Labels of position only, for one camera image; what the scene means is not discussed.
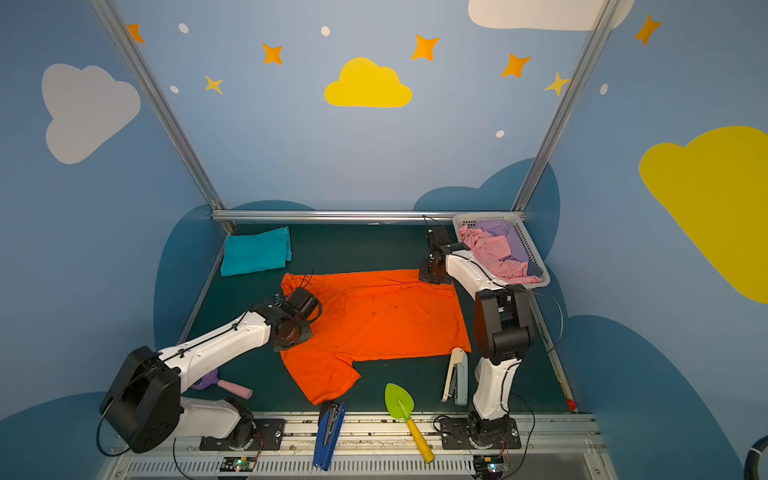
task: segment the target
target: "toy shovel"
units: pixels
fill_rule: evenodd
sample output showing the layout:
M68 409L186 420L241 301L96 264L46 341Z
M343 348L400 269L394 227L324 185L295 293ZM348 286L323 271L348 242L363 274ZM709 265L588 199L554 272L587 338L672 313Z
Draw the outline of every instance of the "toy shovel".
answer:
M243 397L244 399L249 399L253 395L253 390L247 387L228 382L227 380L219 380L219 369L213 369L206 373L205 376L198 380L197 383L192 385L191 388L195 390L203 390L211 385L218 385L228 392L232 392L237 396Z
M424 461L430 463L434 460L435 455L432 453L429 445L427 445L426 440L424 440L422 433L416 428L416 424L411 420L413 398L410 394L399 385L387 383L384 390L384 403L392 418L406 420L408 428L411 430L411 435L413 435L413 440L416 442L416 446L419 447Z

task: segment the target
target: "stapler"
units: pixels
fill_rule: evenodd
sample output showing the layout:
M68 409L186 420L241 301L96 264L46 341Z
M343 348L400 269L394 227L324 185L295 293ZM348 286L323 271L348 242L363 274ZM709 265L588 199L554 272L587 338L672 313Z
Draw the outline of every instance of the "stapler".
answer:
M341 424L344 422L345 413L346 402L341 402L341 405L324 402L320 406L317 440L315 440L315 456L312 464L325 471L331 466L333 450L336 448L336 440L339 439L339 432L341 432Z
M448 398L453 398L456 405L467 404L467 368L466 352L458 347L454 348L451 351L441 402L447 402Z

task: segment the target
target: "green table surface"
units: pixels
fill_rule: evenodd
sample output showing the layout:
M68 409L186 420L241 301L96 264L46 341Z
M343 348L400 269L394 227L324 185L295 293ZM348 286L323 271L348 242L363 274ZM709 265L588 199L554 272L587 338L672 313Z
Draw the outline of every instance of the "green table surface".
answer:
M239 225L236 234L252 235L280 225ZM216 273L191 327L188 339L236 319L254 303L280 292L285 273L303 275L309 268L315 274L349 273L374 270L418 269L427 254L426 226L413 225L292 225L290 226L293 260L280 270L225 276ZM474 353L472 327L475 302L456 284L473 353L469 353L468 400L477 389L474 369L480 358ZM361 378L340 399L350 412L384 412L384 388L396 383L408 390L415 401L415 412L467 412L452 399L440 402L449 356L416 359L355 362ZM315 412L283 365L280 354L271 345L250 350L219 369L219 377L253 389L250 400L242 402L255 412ZM512 392L520 395L536 413L568 412L568 404L541 340L528 352L512 383ZM231 396L218 386L203 391L189 389L185 396L223 399ZM528 412L525 405L510 395L511 412Z

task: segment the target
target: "green shovel blade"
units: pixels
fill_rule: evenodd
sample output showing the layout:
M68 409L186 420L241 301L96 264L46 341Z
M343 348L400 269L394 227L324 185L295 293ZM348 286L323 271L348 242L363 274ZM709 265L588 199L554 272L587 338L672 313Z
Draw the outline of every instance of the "green shovel blade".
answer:
M387 383L384 390L384 403L394 419L410 419L413 412L413 398L400 385Z

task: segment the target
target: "yellow handle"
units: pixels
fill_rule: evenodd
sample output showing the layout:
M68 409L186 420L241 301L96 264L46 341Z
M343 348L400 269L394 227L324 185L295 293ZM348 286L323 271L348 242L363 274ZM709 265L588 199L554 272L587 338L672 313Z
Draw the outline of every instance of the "yellow handle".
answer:
M424 440L424 436L419 431L419 429L416 428L416 424L413 422L413 420L408 419L408 428L411 429L411 435L413 435L413 440L416 442L416 446L419 447L419 451L422 453L422 457L424 457L424 461L427 463L430 463L432 460L435 459L435 455L432 453L432 450L429 448L429 445L427 445L427 441Z

